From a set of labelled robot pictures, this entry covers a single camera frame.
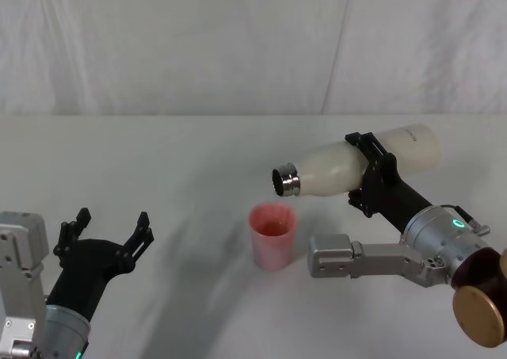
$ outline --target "white fabric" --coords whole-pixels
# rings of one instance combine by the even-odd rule
[[[507,110],[507,0],[0,0],[0,112]]]

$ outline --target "bottle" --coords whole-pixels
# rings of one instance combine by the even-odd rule
[[[401,176],[431,169],[440,158],[439,143],[424,124],[376,133],[375,137],[396,156]],[[273,185],[281,197],[327,197],[359,189],[368,166],[363,154],[346,141],[318,147],[303,160],[273,170]]]

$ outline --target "pink cup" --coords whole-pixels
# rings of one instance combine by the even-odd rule
[[[287,266],[292,258],[294,210],[281,203],[259,204],[250,212],[248,221],[256,263],[269,272]]]

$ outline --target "silver metal housing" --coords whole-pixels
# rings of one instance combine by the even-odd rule
[[[423,257],[444,260],[450,278],[466,258],[487,247],[464,220],[439,206],[430,206],[414,216],[406,225],[401,243]]]
[[[82,315],[66,307],[46,307],[46,328],[40,350],[44,359],[80,357],[88,340],[90,323]]]
[[[40,273],[48,253],[41,216],[0,213],[0,289],[6,311],[0,357],[32,357],[33,343],[42,338],[46,305]]]
[[[425,288],[446,282],[439,258],[423,258],[402,244],[361,244],[347,235],[315,235],[310,239],[308,268],[312,277],[396,274]]]

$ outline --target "white table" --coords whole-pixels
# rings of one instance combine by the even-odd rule
[[[83,238],[123,243],[147,210],[155,242],[113,280],[92,320],[93,359],[505,358],[469,341],[448,286],[400,277],[311,279],[308,235],[394,242],[345,196],[285,198],[299,213],[287,269],[250,259],[246,215],[275,200],[273,166],[347,132],[426,122],[440,137],[437,169],[407,178],[434,203],[462,205],[507,246],[507,116],[52,117],[0,119],[0,209],[38,212],[51,248],[59,223],[89,207]],[[59,275],[44,262],[48,292]]]

